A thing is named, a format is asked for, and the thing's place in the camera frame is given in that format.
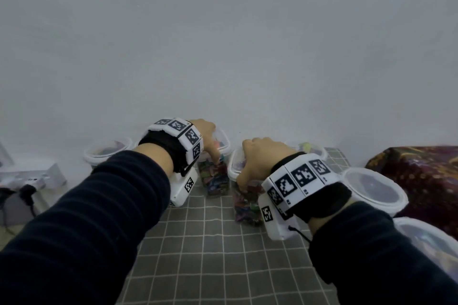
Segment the white power strip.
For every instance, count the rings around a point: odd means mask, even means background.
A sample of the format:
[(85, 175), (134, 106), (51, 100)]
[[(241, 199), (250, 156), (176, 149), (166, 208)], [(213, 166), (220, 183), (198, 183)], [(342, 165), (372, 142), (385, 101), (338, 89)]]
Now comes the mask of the white power strip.
[(14, 179), (17, 184), (24, 184), (31, 179), (38, 179), (44, 188), (56, 190), (67, 183), (57, 161), (51, 158), (20, 158), (13, 165), (0, 168), (0, 180)]

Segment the person's left hand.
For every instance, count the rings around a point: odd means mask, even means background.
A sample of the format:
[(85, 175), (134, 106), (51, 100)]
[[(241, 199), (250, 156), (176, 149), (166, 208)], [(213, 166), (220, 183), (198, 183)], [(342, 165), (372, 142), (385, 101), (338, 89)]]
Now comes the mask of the person's left hand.
[(216, 144), (214, 140), (213, 133), (216, 130), (216, 125), (213, 122), (206, 121), (204, 119), (189, 119), (190, 123), (192, 123), (196, 129), (198, 129), (199, 133), (202, 135), (203, 139), (203, 152), (207, 153), (207, 145), (208, 144)]

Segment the clear jar of colourful pieces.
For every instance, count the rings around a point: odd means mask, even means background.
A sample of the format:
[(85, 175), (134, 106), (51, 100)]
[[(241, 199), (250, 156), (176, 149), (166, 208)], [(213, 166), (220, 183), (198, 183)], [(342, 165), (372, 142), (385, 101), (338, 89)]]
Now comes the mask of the clear jar of colourful pieces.
[(129, 137), (95, 140), (84, 150), (83, 159), (94, 169), (113, 155), (125, 150), (132, 150), (133, 146), (134, 142)]
[(213, 142), (220, 152), (219, 163), (215, 164), (211, 156), (203, 152), (197, 160), (197, 167), (207, 195), (218, 197), (229, 190), (228, 162), (232, 147), (226, 133), (218, 128), (213, 132)]
[(237, 177), (245, 167), (243, 148), (235, 149), (227, 166), (230, 190), (234, 201), (234, 217), (238, 223), (260, 227), (263, 225), (263, 217), (258, 204), (258, 198), (264, 193), (261, 181), (251, 181), (246, 188), (240, 189)]
[(341, 173), (342, 182), (352, 191), (352, 197), (363, 201), (391, 217), (409, 204), (404, 190), (386, 176), (366, 168), (348, 168)]
[(286, 145), (299, 151), (305, 153), (315, 153), (324, 160), (328, 159), (328, 152), (324, 147), (319, 146), (312, 142), (299, 142), (299, 141), (288, 141)]
[(393, 222), (397, 230), (458, 284), (458, 241), (455, 238), (417, 219), (399, 217)]

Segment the grey grid table mat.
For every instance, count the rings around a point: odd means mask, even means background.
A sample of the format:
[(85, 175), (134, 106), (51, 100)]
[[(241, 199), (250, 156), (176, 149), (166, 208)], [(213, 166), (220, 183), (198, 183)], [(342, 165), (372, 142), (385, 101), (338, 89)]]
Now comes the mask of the grey grid table mat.
[(146, 233), (116, 305), (339, 305), (296, 232), (271, 240), (235, 220), (232, 188), (209, 195), (200, 178), (180, 208)]

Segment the person's right forearm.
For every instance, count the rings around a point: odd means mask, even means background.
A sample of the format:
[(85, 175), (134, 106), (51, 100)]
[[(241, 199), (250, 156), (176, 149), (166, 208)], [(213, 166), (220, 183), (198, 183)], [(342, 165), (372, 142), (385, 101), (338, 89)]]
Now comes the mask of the person's right forearm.
[(308, 226), (312, 264), (342, 305), (458, 305), (458, 284), (385, 212), (348, 202)]

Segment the black power plug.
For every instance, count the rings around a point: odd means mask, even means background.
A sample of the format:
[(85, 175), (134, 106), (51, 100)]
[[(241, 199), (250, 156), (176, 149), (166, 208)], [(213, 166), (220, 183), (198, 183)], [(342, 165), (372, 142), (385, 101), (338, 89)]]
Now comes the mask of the black power plug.
[(29, 208), (33, 218), (37, 216), (35, 209), (34, 209), (34, 200), (32, 198), (33, 194), (35, 194), (36, 192), (37, 192), (37, 188), (30, 184), (25, 184), (18, 191), (18, 195), (20, 199)]

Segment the dark patterned cloth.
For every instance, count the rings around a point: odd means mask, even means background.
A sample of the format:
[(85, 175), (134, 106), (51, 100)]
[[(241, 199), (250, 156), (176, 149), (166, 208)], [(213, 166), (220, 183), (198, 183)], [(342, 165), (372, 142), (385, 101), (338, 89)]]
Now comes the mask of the dark patterned cloth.
[(407, 194), (409, 203), (396, 217), (429, 223), (458, 240), (458, 146), (390, 147), (365, 168)]

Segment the person's left forearm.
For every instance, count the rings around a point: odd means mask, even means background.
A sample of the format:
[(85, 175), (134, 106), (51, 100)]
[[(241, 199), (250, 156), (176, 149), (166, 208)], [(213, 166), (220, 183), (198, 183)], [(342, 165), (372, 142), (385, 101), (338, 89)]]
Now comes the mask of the person's left forearm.
[(100, 164), (0, 251), (0, 305), (115, 305), (173, 169), (155, 144)]

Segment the person's right hand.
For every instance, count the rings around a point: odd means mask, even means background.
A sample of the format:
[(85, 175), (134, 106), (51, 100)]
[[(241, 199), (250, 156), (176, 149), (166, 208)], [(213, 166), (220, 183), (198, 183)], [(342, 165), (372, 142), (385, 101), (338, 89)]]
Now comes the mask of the person's right hand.
[(243, 169), (252, 170), (252, 181), (265, 181), (278, 162), (298, 152), (269, 137), (246, 139), (242, 142), (242, 148), (245, 156)]

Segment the white marker wrist tracker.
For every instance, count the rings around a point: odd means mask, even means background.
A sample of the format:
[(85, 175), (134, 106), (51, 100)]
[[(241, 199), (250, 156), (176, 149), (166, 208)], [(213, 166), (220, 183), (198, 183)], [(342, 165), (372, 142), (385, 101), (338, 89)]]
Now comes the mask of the white marker wrist tracker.
[(295, 214), (305, 221), (332, 216), (352, 196), (341, 175), (314, 153), (287, 157), (261, 186), (264, 192), (258, 204), (266, 233), (274, 241), (290, 239), (300, 232)]
[(169, 205), (183, 206), (196, 185), (194, 164), (203, 152), (203, 137), (195, 125), (182, 118), (163, 118), (148, 127), (138, 145), (152, 143), (171, 152), (174, 174), (170, 178)]

